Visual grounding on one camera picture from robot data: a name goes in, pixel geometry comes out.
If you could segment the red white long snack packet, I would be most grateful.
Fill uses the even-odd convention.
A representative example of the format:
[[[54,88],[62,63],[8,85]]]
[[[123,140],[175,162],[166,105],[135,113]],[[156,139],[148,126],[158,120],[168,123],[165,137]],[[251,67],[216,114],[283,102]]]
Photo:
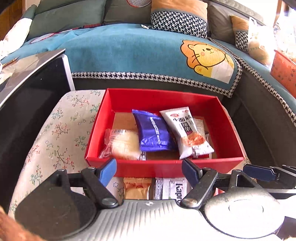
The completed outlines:
[[[197,131],[205,138],[208,139],[209,132],[205,130],[204,121],[199,118],[194,118],[194,123],[197,127]]]

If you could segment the white Kaprons wafer packet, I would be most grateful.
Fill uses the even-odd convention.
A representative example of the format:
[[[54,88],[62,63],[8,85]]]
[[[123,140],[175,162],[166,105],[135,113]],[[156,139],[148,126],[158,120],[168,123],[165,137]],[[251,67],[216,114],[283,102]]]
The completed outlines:
[[[185,177],[182,178],[155,178],[153,191],[154,200],[172,199],[178,205],[185,196],[191,191],[192,187]]]

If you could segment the tan biscuit packet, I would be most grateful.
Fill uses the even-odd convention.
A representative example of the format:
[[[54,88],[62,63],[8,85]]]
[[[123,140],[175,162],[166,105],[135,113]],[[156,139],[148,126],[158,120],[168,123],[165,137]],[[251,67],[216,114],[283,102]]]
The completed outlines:
[[[151,178],[123,178],[125,186],[125,199],[148,200],[149,189],[152,184]]]

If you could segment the red cardboard box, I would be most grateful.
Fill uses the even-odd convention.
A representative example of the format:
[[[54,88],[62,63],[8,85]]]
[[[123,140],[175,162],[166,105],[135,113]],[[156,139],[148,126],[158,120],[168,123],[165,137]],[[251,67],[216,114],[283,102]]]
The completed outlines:
[[[117,161],[119,177],[181,177],[182,160],[227,173],[246,159],[243,144],[220,100],[187,92],[106,90],[86,161]]]

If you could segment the green sofa cushion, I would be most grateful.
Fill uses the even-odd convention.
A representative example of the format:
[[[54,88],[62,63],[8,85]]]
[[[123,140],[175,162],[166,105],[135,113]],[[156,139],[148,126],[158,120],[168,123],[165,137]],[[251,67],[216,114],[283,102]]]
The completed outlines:
[[[106,1],[40,1],[28,39],[102,23]]]

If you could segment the blue wafer biscuit packet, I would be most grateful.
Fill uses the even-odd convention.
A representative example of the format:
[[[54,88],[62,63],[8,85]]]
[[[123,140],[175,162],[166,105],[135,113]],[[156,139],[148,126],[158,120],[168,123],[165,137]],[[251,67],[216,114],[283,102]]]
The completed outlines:
[[[137,124],[140,150],[144,152],[175,151],[176,143],[165,120],[153,113],[132,110]]]

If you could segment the black glass coffee table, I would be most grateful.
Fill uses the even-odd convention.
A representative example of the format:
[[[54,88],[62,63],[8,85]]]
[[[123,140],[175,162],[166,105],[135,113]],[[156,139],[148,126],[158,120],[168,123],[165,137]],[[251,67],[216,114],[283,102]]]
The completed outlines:
[[[26,156],[45,120],[74,91],[64,49],[31,55],[10,65],[1,84],[1,207],[8,211]]]

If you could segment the white spicy gluten strip packet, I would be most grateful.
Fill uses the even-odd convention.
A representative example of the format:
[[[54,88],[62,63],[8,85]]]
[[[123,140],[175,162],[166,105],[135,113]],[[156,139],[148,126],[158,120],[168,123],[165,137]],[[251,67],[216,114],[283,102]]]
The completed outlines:
[[[162,110],[160,114],[175,136],[180,159],[214,152],[203,133],[204,127],[197,128],[189,107]]]

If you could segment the houndstooth orange pillow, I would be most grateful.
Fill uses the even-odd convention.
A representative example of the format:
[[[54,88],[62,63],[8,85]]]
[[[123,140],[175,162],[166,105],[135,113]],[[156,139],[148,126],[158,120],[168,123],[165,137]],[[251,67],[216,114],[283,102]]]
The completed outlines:
[[[207,38],[207,8],[207,3],[198,0],[154,0],[151,27]]]
[[[248,52],[249,21],[239,16],[230,16],[235,36],[235,46],[243,52]]]

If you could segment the white bun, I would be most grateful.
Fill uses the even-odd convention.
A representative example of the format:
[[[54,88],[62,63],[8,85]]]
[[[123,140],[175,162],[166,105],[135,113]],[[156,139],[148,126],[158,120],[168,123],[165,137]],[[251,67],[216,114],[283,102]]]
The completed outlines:
[[[99,157],[121,160],[146,160],[146,152],[140,150],[138,133],[124,129],[107,129],[105,147]]]

